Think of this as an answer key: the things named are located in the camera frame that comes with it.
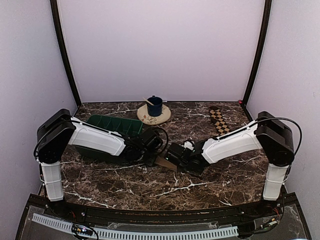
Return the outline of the plain brown sock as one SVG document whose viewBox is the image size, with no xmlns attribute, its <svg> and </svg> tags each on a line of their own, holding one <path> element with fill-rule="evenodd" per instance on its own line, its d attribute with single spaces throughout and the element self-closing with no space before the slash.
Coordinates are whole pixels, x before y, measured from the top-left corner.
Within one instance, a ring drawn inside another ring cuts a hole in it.
<svg viewBox="0 0 320 240">
<path fill-rule="evenodd" d="M 177 171 L 177 166 L 175 164 L 171 163 L 170 161 L 166 160 L 165 158 L 163 158 L 161 156 L 157 156 L 154 163 L 158 166 L 165 167 L 165 168 L 170 169 L 172 171 L 175 171 L 175 172 Z"/>
</svg>

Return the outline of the brown black checkered sock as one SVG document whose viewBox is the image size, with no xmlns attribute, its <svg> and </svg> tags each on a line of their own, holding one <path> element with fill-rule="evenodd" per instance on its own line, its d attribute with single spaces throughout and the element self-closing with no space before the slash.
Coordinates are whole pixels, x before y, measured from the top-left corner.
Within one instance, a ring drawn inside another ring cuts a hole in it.
<svg viewBox="0 0 320 240">
<path fill-rule="evenodd" d="M 230 132 L 230 128 L 228 127 L 221 110 L 217 106 L 210 106 L 209 114 L 210 120 L 220 136 L 226 135 Z"/>
</svg>

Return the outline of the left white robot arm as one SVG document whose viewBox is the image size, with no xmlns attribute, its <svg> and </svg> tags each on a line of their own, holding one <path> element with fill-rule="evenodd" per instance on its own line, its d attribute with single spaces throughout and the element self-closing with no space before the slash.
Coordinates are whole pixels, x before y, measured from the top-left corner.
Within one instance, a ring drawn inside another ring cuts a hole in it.
<svg viewBox="0 0 320 240">
<path fill-rule="evenodd" d="M 63 201 L 61 158 L 67 146 L 76 147 L 88 158 L 118 165 L 130 165 L 139 160 L 153 160 L 160 153 L 163 140 L 156 129 L 134 134 L 132 125 L 111 128 L 108 123 L 90 124 L 60 109 L 37 130 L 33 156 L 39 163 L 51 210 L 67 218 L 70 206 Z"/>
</svg>

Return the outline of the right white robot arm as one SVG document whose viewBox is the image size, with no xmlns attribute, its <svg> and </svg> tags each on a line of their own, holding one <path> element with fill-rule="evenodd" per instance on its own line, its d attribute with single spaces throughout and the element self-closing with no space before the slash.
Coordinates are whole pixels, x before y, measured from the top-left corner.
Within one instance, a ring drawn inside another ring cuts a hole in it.
<svg viewBox="0 0 320 240">
<path fill-rule="evenodd" d="M 295 159 L 293 133 L 282 117 L 267 111 L 237 130 L 195 143 L 193 149 L 172 143 L 164 158 L 187 171 L 201 174 L 206 167 L 226 158 L 253 150 L 263 150 L 268 169 L 263 200 L 255 205 L 255 213 L 266 217 L 275 208 L 286 172 Z"/>
</svg>

